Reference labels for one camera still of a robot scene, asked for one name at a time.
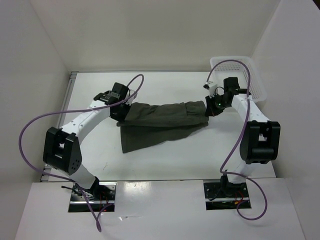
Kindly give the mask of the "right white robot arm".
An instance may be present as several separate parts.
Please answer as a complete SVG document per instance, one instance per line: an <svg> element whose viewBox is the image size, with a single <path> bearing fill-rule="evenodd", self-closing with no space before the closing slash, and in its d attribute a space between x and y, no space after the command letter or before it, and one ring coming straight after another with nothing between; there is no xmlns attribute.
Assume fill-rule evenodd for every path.
<svg viewBox="0 0 320 240"><path fill-rule="evenodd" d="M233 108L243 121L240 135L220 168L219 191L230 197L241 189L246 177L258 165L277 158L281 126L260 111L249 90L240 88L237 77L224 79L223 94L217 93L219 86L212 81L207 81L203 87L209 91L205 98L207 116L216 117L225 109Z"/></svg>

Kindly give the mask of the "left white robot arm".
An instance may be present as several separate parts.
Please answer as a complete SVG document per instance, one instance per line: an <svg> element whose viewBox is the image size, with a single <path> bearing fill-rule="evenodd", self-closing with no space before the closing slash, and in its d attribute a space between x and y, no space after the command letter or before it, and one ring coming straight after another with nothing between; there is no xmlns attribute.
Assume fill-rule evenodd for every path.
<svg viewBox="0 0 320 240"><path fill-rule="evenodd" d="M51 127L45 135L43 161L73 180L89 200L106 198L110 189L102 186L98 177L82 163L81 143L103 120L120 120L129 111L133 90L116 82L111 90L100 92L87 111L60 128Z"/></svg>

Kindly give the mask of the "olive green shorts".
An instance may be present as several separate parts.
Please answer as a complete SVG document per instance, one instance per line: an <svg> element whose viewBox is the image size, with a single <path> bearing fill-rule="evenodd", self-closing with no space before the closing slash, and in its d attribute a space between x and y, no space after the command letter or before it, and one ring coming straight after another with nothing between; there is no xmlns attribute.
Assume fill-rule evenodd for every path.
<svg viewBox="0 0 320 240"><path fill-rule="evenodd" d="M164 105L135 102L117 121L124 154L187 138L208 125L203 101Z"/></svg>

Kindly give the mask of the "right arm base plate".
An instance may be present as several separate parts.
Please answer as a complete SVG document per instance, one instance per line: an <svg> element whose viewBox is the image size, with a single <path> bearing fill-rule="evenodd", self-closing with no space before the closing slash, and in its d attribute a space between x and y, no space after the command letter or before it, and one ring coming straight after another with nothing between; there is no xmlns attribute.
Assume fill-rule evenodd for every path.
<svg viewBox="0 0 320 240"><path fill-rule="evenodd" d="M246 183L226 183L220 181L204 182L204 198L207 211L251 209Z"/></svg>

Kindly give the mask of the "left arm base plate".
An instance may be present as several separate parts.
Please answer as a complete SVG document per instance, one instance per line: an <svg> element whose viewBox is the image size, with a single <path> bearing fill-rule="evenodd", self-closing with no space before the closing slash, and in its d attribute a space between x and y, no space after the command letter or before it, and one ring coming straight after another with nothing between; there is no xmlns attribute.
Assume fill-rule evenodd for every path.
<svg viewBox="0 0 320 240"><path fill-rule="evenodd" d="M116 199L116 183L103 184L100 185L102 192L98 196L93 196L92 194L84 191L85 196L95 213L106 213L115 211L115 199ZM68 212L69 213L88 213L90 208L81 194L80 190L73 185L71 187L66 187L66 189L71 190L70 201Z"/></svg>

